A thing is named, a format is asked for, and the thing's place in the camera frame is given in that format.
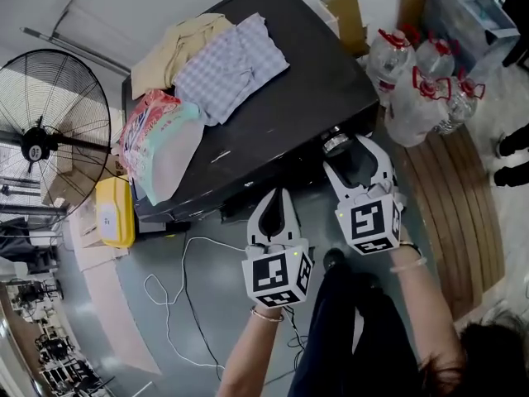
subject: fan grille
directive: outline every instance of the fan grille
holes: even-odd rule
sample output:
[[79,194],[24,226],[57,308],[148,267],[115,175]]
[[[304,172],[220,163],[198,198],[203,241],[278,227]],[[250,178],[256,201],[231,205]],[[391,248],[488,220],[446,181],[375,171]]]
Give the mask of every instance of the fan grille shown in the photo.
[[[0,132],[24,136],[32,128],[109,147],[107,99],[81,60],[63,51],[37,50],[0,70]],[[107,161],[107,152],[87,147],[59,144],[49,158],[31,164],[19,146],[0,143],[0,225],[21,216],[9,213],[13,206],[36,208],[23,216],[41,227],[64,218],[67,203],[79,206]],[[40,209],[53,216],[36,214]]]

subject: paper label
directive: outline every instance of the paper label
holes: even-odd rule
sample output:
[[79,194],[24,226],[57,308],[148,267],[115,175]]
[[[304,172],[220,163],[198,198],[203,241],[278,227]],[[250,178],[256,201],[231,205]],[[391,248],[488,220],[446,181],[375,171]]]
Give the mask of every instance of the paper label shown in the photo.
[[117,241],[117,213],[113,204],[106,203],[99,207],[98,230],[102,239]]

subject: plastic bag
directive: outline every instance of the plastic bag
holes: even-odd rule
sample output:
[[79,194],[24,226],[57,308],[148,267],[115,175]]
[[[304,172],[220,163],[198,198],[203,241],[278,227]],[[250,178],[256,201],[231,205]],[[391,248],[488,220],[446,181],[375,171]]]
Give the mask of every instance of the plastic bag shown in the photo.
[[441,135],[452,133],[471,119],[478,107],[478,100],[485,94],[485,84],[476,84],[472,79],[465,78],[462,70],[457,77],[450,77],[450,82],[452,98],[446,102],[448,120],[434,128]]
[[[459,43],[454,41],[452,45],[458,48]],[[415,56],[417,67],[430,79],[446,78],[454,73],[455,61],[450,45],[445,40],[434,38],[432,34],[419,46]]]
[[380,104],[387,107],[389,96],[398,78],[415,65],[415,50],[404,33],[395,30],[392,34],[379,30],[367,59],[366,73],[380,98]]
[[448,119],[445,101],[450,96],[448,78],[426,79],[417,67],[404,73],[391,95],[384,119],[389,136],[404,147],[422,143],[433,127]]
[[202,140],[204,124],[194,103],[160,90],[136,106],[120,138],[120,159],[153,205],[170,199]]

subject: plaid cloth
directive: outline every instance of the plaid cloth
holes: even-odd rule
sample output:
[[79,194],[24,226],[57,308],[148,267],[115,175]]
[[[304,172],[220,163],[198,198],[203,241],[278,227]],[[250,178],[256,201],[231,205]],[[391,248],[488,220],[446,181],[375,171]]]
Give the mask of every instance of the plaid cloth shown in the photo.
[[265,19],[254,13],[216,36],[174,76],[175,95],[196,103],[211,127],[287,68]]

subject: yellow container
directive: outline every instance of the yellow container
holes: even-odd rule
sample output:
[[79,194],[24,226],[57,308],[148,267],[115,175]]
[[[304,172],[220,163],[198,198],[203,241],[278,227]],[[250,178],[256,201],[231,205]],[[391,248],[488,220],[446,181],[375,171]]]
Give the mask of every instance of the yellow container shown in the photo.
[[134,206],[126,175],[97,183],[96,216],[98,233],[105,244],[118,248],[132,246],[136,239]]

